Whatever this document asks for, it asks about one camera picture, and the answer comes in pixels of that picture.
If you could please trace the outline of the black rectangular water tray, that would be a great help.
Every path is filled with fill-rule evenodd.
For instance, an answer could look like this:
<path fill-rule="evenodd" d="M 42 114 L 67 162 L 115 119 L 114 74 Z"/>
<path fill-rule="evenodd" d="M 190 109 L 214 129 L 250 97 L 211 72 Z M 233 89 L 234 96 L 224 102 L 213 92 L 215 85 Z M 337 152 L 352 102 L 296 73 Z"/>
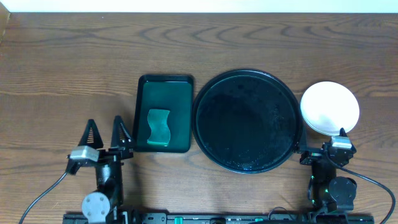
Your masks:
<path fill-rule="evenodd" d="M 143 75 L 137 87 L 132 136 L 136 152 L 185 153 L 191 145 L 193 78 L 189 75 Z M 150 109 L 169 110 L 167 124 L 171 139 L 168 146 L 147 143 Z"/>

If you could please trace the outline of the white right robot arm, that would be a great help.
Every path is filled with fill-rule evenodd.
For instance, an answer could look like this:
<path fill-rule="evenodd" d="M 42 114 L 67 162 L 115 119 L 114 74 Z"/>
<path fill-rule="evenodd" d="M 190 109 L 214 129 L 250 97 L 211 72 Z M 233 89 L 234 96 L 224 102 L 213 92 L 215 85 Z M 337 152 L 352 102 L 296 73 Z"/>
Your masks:
<path fill-rule="evenodd" d="M 321 147 L 307 144 L 307 132 L 302 136 L 295 151 L 301 155 L 300 164 L 312 168 L 307 198 L 313 210 L 296 217 L 298 223 L 348 223 L 347 213 L 354 209 L 357 183 L 349 177 L 336 174 L 338 168 L 349 163 L 356 148 L 343 128 Z"/>

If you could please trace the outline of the white plate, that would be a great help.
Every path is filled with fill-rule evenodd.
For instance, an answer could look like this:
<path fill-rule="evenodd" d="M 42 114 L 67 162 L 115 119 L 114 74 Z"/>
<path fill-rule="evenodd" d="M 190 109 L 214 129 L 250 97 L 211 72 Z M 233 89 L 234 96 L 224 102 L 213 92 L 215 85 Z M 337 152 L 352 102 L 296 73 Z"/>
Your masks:
<path fill-rule="evenodd" d="M 340 129 L 350 132 L 360 116 L 354 94 L 336 82 L 318 82 L 308 87 L 302 95 L 300 110 L 309 127 L 327 136 L 339 135 Z"/>

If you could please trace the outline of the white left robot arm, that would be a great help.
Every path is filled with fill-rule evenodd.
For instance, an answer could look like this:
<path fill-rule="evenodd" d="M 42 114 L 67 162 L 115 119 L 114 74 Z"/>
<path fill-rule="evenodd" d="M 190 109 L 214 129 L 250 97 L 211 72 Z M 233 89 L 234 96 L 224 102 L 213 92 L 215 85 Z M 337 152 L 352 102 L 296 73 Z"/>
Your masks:
<path fill-rule="evenodd" d="M 68 155 L 66 173 L 75 175 L 81 167 L 94 167 L 96 190 L 81 203 L 88 223 L 131 223 L 129 212 L 121 209 L 124 203 L 123 160 L 134 156 L 134 141 L 122 117 L 113 122 L 111 145 L 108 149 L 93 119 L 89 119 L 80 142 Z"/>

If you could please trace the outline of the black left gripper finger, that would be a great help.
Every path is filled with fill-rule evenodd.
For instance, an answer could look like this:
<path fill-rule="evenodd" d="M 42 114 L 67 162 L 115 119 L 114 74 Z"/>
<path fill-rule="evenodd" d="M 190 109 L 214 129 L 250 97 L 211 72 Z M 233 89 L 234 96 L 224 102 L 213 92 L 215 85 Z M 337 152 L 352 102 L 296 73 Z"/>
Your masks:
<path fill-rule="evenodd" d="M 89 146 L 93 149 L 103 148 L 103 141 L 100 136 L 100 132 L 97 125 L 93 119 L 89 119 L 85 131 L 78 143 L 78 146 Z"/>
<path fill-rule="evenodd" d="M 111 146 L 113 149 L 132 149 L 133 139 L 120 115 L 114 117 Z"/>

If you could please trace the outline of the green scouring sponge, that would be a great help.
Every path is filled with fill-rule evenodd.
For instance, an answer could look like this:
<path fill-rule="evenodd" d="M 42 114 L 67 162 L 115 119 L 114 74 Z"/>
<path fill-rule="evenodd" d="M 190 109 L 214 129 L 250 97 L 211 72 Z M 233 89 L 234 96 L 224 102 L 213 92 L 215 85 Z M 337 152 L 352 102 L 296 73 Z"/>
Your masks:
<path fill-rule="evenodd" d="M 147 143 L 155 146 L 168 146 L 171 139 L 170 128 L 167 124 L 169 110 L 150 109 L 147 122 L 150 127 L 150 136 Z"/>

